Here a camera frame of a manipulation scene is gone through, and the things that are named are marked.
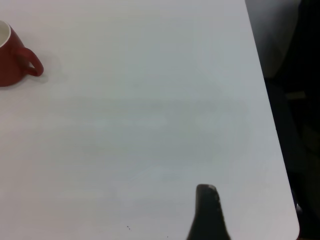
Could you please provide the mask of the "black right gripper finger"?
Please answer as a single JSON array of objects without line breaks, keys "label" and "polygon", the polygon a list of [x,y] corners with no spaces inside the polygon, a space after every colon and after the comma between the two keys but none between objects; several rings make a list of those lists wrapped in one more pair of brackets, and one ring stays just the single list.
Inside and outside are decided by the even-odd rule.
[{"label": "black right gripper finger", "polygon": [[195,214],[188,240],[229,240],[219,193],[211,184],[196,187]]}]

